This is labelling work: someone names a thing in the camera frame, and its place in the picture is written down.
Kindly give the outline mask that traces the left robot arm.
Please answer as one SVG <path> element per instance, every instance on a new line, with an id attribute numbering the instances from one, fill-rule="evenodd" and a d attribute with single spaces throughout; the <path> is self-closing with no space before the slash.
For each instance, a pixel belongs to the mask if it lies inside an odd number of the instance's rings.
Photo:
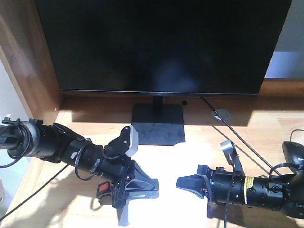
<path id="1" fill-rule="evenodd" d="M 41 119 L 5 118 L 0 126 L 0 147 L 16 162 L 23 157 L 64 162 L 73 166 L 75 175 L 83 181 L 103 178 L 96 197 L 100 204 L 116 209 L 122 209 L 128 200 L 152 198 L 159 190 L 158 180 L 150 178 L 131 159 L 138 149 L 138 133 L 131 125 L 101 146 L 59 123 L 44 125 Z"/>

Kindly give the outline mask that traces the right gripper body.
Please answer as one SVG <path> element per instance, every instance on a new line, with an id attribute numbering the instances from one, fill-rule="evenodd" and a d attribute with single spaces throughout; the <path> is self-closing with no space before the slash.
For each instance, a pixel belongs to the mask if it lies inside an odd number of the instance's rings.
<path id="1" fill-rule="evenodd" d="M 202 180 L 199 190 L 202 197 L 207 197 L 215 204 L 227 202 L 228 191 L 230 197 L 228 203 L 244 205 L 244 180 L 243 171 L 226 171 L 223 167 L 211 169 L 207 165 L 199 165 L 197 169 L 199 179 Z"/>

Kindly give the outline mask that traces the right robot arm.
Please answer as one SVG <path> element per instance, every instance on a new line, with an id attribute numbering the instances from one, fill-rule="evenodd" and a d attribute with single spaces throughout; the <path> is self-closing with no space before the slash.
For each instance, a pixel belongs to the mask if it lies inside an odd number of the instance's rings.
<path id="1" fill-rule="evenodd" d="M 223 167 L 213 170 L 207 165 L 199 165 L 196 174 L 179 177 L 176 186 L 201 199 L 207 197 L 214 204 L 269 209 L 303 219 L 304 167 L 290 162 L 276 167 L 289 167 L 292 173 L 252 177 L 245 176 L 241 171 L 229 172 Z"/>

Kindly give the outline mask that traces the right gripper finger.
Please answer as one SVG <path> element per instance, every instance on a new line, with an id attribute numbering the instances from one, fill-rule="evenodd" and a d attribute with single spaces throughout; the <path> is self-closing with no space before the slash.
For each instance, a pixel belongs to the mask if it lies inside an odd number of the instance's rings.
<path id="1" fill-rule="evenodd" d="M 189 191 L 201 199 L 206 196 L 204 191 L 203 178 L 197 174 L 179 177 L 176 182 L 176 187 Z"/>

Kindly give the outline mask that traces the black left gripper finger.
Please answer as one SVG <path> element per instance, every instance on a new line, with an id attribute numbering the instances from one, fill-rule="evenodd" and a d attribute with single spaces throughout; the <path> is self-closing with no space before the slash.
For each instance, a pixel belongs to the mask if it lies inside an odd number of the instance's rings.
<path id="1" fill-rule="evenodd" d="M 155 198 L 158 192 L 158 180 L 150 178 L 137 162 L 132 160 L 126 173 L 111 187 L 112 206 L 123 209 L 127 200 Z"/>

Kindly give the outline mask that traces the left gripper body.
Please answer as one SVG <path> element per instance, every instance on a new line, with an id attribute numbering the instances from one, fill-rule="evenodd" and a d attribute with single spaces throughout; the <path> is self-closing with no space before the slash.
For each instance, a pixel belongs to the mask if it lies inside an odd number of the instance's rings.
<path id="1" fill-rule="evenodd" d="M 126 155 L 107 158 L 104 147 L 89 140 L 67 140 L 60 145 L 60 159 L 73 166 L 74 174 L 83 181 L 100 175 L 114 181 L 126 173 L 131 158 Z"/>

